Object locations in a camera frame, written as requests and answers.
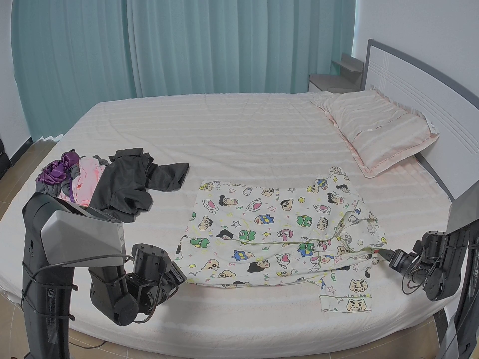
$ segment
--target cartoon print shirt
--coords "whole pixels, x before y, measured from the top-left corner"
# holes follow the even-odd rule
[[[378,261],[375,250],[385,243],[347,174],[332,167],[307,188],[203,182],[175,259],[188,283],[236,288],[308,281],[327,297],[324,310],[368,311],[367,280]],[[336,299],[345,302],[338,308]]]

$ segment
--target headboard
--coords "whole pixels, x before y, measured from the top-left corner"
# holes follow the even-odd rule
[[[479,180],[479,97],[428,64],[369,39],[362,90],[421,111],[438,140],[416,155],[451,199]]]

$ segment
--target floor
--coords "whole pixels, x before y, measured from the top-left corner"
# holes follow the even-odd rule
[[[26,182],[33,170],[40,164],[55,142],[38,141],[0,179],[0,219],[10,202]],[[70,330],[70,352],[76,359],[174,359],[174,357],[131,349],[113,343],[105,343],[98,349],[85,350],[101,344],[101,340]],[[418,326],[398,331],[355,349],[327,354],[298,357],[301,359],[433,359],[439,347],[434,317]],[[0,359],[21,359],[28,352],[23,313],[19,306],[0,296]],[[472,359],[479,359],[476,347]]]

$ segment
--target curtain fold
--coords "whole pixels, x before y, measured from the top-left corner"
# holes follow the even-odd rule
[[[101,101],[307,91],[351,54],[356,0],[14,0],[15,78],[34,139]]]

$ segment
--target white wall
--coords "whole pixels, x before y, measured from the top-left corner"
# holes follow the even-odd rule
[[[0,138],[9,158],[30,138],[13,74],[11,4],[0,0]]]
[[[372,38],[439,69],[479,96],[479,0],[357,0],[353,56]]]

